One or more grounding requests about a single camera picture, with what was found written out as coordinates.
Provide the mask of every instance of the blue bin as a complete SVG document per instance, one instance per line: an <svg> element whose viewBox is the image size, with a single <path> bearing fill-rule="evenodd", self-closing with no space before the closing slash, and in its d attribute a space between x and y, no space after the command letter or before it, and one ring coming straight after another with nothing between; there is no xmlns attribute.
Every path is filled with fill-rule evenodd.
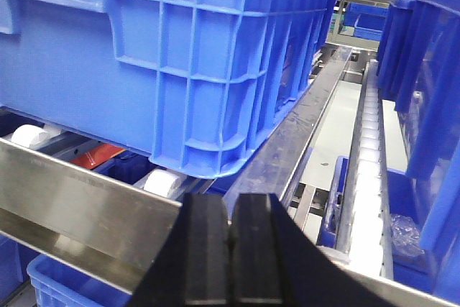
<svg viewBox="0 0 460 307"><path fill-rule="evenodd" d="M334 7L337 0L328 0L328 6L326 13L323 17L323 23L321 23L321 29L319 33L318 43L316 45L316 51L320 50L321 47L326 43L329 30L331 28L332 16L334 15Z"/></svg>
<svg viewBox="0 0 460 307"><path fill-rule="evenodd" d="M27 265L38 253L0 235L0 306L29 276Z"/></svg>
<svg viewBox="0 0 460 307"><path fill-rule="evenodd" d="M397 29L406 34L392 82L399 85L393 91L409 158L406 175L423 227L420 244L430 253L433 292L460 302L460 0L412 3L409 24ZM391 47L388 40L383 62L395 54Z"/></svg>
<svg viewBox="0 0 460 307"><path fill-rule="evenodd" d="M27 267L40 307L122 307L129 295L40 255Z"/></svg>
<svg viewBox="0 0 460 307"><path fill-rule="evenodd" d="M147 157L125 151L99 165L93 171L133 185L154 168L155 165Z"/></svg>
<svg viewBox="0 0 460 307"><path fill-rule="evenodd" d="M417 27L411 25L415 1L392 0L377 58L382 98L395 101Z"/></svg>
<svg viewBox="0 0 460 307"><path fill-rule="evenodd" d="M388 14L388 8L366 4L350 3L346 7L344 25L348 27L354 27L354 25L357 23L360 14L371 14L373 16L386 17Z"/></svg>
<svg viewBox="0 0 460 307"><path fill-rule="evenodd" d="M361 14L356 21L353 36L367 40L380 41L384 25L385 17Z"/></svg>
<svg viewBox="0 0 460 307"><path fill-rule="evenodd" d="M230 175L305 91L328 1L0 0L0 106Z"/></svg>

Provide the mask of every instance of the white floor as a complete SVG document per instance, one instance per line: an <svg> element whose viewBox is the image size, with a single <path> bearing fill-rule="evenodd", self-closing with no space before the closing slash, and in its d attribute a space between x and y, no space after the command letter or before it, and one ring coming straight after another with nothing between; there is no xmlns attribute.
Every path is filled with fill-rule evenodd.
<svg viewBox="0 0 460 307"><path fill-rule="evenodd" d="M361 85L345 81L339 82L336 96L324 117L313 152L300 182L329 191L338 156L349 156L353 137ZM404 151L397 114L393 102L384 101L385 139L387 166L405 170L407 159ZM316 242L321 217L309 215L305 233Z"/></svg>

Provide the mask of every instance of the metal guide rail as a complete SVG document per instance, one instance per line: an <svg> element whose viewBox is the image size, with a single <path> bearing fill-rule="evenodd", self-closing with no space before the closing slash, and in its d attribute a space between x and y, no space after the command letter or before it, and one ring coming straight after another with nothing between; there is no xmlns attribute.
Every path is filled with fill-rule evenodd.
<svg viewBox="0 0 460 307"><path fill-rule="evenodd" d="M354 52L327 45L322 69L225 197L276 193L287 207L305 168L337 83ZM0 139L0 232L125 292L142 279L179 214L180 203ZM211 181L194 181L203 192ZM302 228L314 191L306 188L295 223ZM453 306L383 278L369 278L331 259L377 295L398 306Z"/></svg>

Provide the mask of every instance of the metal frame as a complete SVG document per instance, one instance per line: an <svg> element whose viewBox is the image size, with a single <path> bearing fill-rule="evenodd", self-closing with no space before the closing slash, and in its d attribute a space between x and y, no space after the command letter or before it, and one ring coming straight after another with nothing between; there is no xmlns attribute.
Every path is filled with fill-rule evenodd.
<svg viewBox="0 0 460 307"><path fill-rule="evenodd" d="M240 193L276 193L283 205L289 206L313 135L345 74L351 53L350 47L336 48L305 95L248 162L224 196L229 214Z"/></svg>

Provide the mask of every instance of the plastic bag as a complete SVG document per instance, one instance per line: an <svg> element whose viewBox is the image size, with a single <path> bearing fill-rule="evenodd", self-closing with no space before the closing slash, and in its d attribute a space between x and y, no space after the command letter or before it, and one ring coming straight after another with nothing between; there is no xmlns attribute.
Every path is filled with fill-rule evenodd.
<svg viewBox="0 0 460 307"><path fill-rule="evenodd" d="M415 259L425 254L418 246L420 231L412 218L392 214L391 234L394 255Z"/></svg>

